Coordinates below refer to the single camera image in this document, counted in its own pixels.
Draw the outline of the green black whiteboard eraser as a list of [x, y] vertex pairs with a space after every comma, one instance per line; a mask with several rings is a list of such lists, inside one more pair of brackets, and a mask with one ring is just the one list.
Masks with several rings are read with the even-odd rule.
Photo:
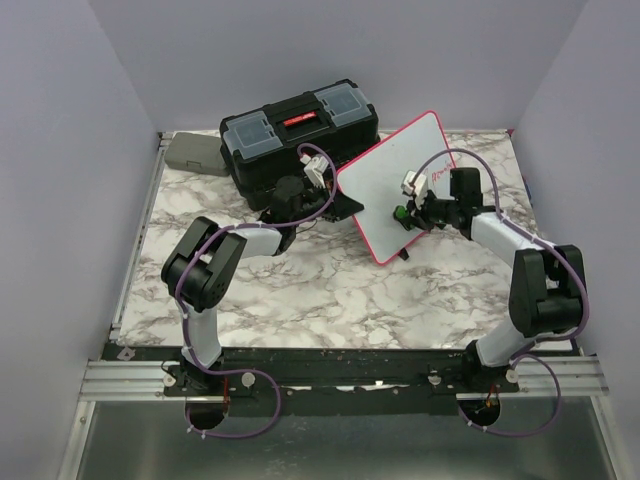
[[393, 219], [407, 231], [413, 228], [410, 213], [402, 205], [398, 205], [395, 207], [393, 211]]

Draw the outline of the pink framed whiteboard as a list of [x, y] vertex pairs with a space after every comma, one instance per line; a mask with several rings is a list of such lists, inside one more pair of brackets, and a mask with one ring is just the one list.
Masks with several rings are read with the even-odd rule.
[[427, 111], [338, 171], [341, 193], [364, 206], [354, 220], [377, 264], [389, 263], [422, 235], [405, 230], [393, 212], [409, 201], [402, 190], [407, 173], [448, 148], [437, 113]]

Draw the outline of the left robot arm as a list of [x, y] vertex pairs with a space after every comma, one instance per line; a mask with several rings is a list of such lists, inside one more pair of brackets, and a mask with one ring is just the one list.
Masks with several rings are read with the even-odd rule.
[[182, 317], [181, 354], [192, 365], [187, 382], [197, 393], [209, 395], [221, 385], [222, 372], [215, 365], [222, 354], [217, 306], [240, 261], [283, 254], [303, 223], [317, 218], [339, 222], [363, 210], [335, 183], [314, 186], [286, 176], [276, 182], [269, 205], [253, 223], [221, 226], [204, 216], [192, 221], [165, 261], [161, 280]]

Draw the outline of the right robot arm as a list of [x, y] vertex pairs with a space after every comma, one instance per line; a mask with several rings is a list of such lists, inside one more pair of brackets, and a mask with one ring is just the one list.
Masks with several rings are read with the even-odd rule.
[[405, 174], [401, 189], [409, 201], [394, 211], [394, 219], [405, 229], [450, 226], [511, 268], [507, 319], [467, 347], [470, 361], [459, 370], [467, 389], [485, 390], [496, 380], [495, 368], [581, 325], [586, 313], [581, 251], [545, 243], [513, 224], [498, 206], [486, 205], [478, 169], [452, 169], [447, 199], [435, 194], [426, 175], [413, 171]]

